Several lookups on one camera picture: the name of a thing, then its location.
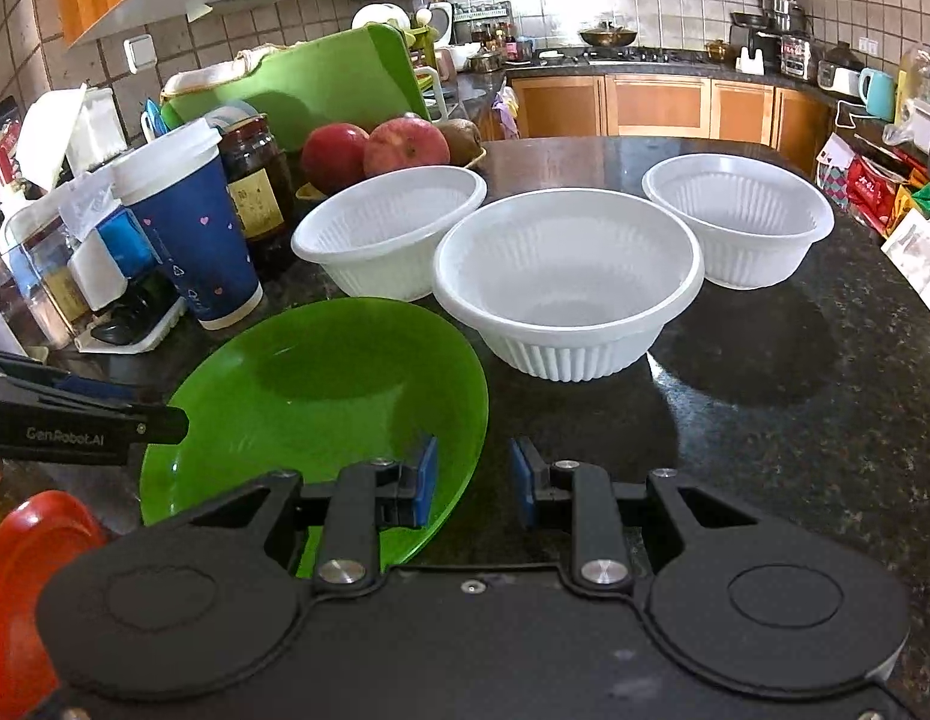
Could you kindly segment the green plastic plate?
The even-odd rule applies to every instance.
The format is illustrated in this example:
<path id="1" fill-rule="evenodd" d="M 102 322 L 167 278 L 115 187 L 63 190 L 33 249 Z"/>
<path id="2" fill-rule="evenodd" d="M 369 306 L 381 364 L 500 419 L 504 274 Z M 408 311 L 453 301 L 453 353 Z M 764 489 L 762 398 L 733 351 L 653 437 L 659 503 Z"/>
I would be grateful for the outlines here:
<path id="1" fill-rule="evenodd" d="M 343 298 L 286 310 L 214 351 L 170 399 L 188 416 L 177 445 L 150 445 L 140 475 L 148 525 L 249 479 L 294 470 L 330 481 L 343 466 L 437 450 L 429 522 L 395 528 L 380 561 L 408 561 L 444 525 L 485 444 L 490 395 L 472 345 L 431 310 Z"/>

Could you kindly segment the orange plastic plate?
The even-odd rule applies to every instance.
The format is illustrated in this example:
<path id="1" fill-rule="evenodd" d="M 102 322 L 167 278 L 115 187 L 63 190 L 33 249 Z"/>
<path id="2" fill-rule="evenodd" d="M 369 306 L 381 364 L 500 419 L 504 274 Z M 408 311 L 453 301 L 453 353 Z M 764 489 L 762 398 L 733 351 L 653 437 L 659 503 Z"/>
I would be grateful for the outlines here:
<path id="1" fill-rule="evenodd" d="M 0 523 L 0 718 L 21 718 L 58 678 L 38 637 L 35 605 L 50 577 L 106 543 L 81 500 L 44 491 Z"/>

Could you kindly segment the white bowl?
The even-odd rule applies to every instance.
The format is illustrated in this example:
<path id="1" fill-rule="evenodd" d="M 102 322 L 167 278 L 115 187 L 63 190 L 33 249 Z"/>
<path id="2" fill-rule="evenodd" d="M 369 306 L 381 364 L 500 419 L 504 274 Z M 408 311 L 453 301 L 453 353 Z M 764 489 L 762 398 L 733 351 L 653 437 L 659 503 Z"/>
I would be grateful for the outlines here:
<path id="1" fill-rule="evenodd" d="M 333 195 L 296 227 L 291 249 L 351 298 L 412 302 L 433 291 L 433 257 L 481 206 L 486 182 L 465 167 L 410 167 Z"/>
<path id="2" fill-rule="evenodd" d="M 745 156 L 668 158 L 646 171 L 643 190 L 696 234 L 706 280 L 735 291 L 789 280 L 812 245 L 835 229 L 831 203 L 816 187 Z"/>
<path id="3" fill-rule="evenodd" d="M 688 224 L 649 200 L 547 188 L 452 227 L 433 280 L 445 312 L 512 369 L 589 382 L 639 361 L 693 304 L 704 257 Z"/>

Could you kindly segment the white tray with items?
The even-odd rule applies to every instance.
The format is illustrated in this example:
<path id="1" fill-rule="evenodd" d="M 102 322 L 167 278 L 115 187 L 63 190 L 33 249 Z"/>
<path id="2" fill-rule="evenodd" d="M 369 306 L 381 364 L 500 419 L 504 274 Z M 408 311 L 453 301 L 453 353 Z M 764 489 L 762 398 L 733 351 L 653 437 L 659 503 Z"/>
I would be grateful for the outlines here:
<path id="1" fill-rule="evenodd" d="M 83 355 L 144 355 L 163 343 L 187 305 L 174 284 L 154 270 L 128 285 L 125 294 L 74 340 Z"/>

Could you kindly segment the blue white tissue pack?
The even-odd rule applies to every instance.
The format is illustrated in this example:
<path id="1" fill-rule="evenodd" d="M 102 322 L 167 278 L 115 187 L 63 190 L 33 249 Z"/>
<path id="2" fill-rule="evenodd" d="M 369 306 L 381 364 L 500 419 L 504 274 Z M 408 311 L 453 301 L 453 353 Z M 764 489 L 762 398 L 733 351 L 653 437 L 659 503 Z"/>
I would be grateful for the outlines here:
<path id="1" fill-rule="evenodd" d="M 76 244 L 67 268 L 89 309 L 101 312 L 156 265 L 140 223 L 128 208 L 122 208 Z"/>

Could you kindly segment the blue paper coffee cup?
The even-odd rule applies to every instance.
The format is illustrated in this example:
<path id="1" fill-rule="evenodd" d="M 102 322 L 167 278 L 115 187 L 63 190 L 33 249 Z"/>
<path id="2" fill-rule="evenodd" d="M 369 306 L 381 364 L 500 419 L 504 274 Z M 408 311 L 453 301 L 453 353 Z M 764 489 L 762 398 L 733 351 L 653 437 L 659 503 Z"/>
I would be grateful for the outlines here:
<path id="1" fill-rule="evenodd" d="M 227 192 L 221 133 L 203 119 L 113 161 L 113 193 L 206 330 L 255 310 L 263 289 Z"/>

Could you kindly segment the dark sauce jar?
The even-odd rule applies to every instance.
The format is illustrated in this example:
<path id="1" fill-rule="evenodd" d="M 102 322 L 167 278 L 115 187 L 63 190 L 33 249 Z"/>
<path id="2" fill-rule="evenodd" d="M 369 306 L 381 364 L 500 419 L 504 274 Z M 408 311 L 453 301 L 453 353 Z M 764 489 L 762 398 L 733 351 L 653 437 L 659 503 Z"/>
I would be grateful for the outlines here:
<path id="1" fill-rule="evenodd" d="M 293 260 L 294 188 L 286 154 L 265 114 L 248 117 L 223 133 L 221 161 L 248 253 L 262 278 L 273 278 Z"/>

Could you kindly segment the dark red apple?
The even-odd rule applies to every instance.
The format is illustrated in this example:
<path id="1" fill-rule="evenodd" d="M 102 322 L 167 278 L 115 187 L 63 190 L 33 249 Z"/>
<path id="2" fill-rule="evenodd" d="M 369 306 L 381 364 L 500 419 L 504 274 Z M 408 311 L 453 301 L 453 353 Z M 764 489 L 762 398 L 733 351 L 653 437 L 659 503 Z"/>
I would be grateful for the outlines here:
<path id="1" fill-rule="evenodd" d="M 325 195 L 364 179 L 364 153 L 369 133 L 353 124 L 328 124 L 310 133 L 302 147 L 302 172 Z"/>

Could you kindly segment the kiwi fruit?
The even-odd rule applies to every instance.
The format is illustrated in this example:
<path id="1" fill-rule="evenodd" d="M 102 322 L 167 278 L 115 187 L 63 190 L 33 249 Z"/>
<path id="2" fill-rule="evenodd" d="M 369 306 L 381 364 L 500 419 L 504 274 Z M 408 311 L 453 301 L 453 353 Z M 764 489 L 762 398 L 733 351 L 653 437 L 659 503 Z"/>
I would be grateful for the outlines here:
<path id="1" fill-rule="evenodd" d="M 437 122 L 437 130 L 442 133 L 451 153 L 454 166 L 465 167 L 478 160 L 483 153 L 483 142 L 479 128 L 468 119 L 449 119 Z"/>

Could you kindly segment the green cutting board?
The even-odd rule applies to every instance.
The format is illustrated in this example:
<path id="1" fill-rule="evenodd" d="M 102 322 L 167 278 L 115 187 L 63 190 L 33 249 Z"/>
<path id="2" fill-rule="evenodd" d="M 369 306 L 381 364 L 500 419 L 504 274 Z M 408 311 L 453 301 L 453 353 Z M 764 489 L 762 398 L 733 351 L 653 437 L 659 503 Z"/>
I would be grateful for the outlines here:
<path id="1" fill-rule="evenodd" d="M 405 37 L 387 25 L 337 32 L 294 46 L 259 46 L 236 59 L 180 71 L 161 91 L 169 125 L 225 104 L 250 104 L 268 119 L 282 149 L 298 151 L 325 124 L 366 130 L 400 115 L 428 115 Z"/>

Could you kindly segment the red snack bag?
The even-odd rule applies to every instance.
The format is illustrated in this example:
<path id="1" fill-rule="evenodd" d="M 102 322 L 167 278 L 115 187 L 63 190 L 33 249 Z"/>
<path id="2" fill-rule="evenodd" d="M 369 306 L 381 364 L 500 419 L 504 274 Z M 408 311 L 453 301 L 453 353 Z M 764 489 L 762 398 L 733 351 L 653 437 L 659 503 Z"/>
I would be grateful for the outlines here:
<path id="1" fill-rule="evenodd" d="M 888 238 L 908 213 L 909 200 L 903 184 L 903 177 L 863 156 L 856 156 L 847 169 L 849 203 L 882 238 Z"/>

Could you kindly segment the wok on stove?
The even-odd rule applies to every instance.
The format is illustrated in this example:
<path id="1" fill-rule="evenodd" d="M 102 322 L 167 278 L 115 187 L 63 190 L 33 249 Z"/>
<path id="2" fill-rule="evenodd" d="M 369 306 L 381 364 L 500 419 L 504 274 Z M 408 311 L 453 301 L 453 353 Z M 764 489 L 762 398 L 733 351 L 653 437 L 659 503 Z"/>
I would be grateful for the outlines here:
<path id="1" fill-rule="evenodd" d="M 596 49 L 622 49 L 636 41 L 637 32 L 611 21 L 602 21 L 600 25 L 579 31 L 584 44 Z"/>

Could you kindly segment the teal mug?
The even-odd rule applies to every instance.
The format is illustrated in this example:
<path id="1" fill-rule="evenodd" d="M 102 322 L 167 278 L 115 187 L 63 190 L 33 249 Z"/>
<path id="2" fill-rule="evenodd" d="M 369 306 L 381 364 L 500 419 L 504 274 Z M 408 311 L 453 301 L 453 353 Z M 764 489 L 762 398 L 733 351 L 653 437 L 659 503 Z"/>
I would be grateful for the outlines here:
<path id="1" fill-rule="evenodd" d="M 895 117 L 895 80 L 885 71 L 864 68 L 859 73 L 859 98 L 870 117 L 883 122 Z"/>

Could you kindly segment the white picture frame box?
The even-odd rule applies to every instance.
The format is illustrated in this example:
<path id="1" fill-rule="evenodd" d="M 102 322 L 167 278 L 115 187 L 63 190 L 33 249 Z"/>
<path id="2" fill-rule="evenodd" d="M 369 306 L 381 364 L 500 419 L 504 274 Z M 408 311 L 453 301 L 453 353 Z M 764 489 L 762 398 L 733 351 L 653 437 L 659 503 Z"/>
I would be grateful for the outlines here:
<path id="1" fill-rule="evenodd" d="M 930 310 L 930 220 L 919 210 L 909 210 L 881 252 Z"/>

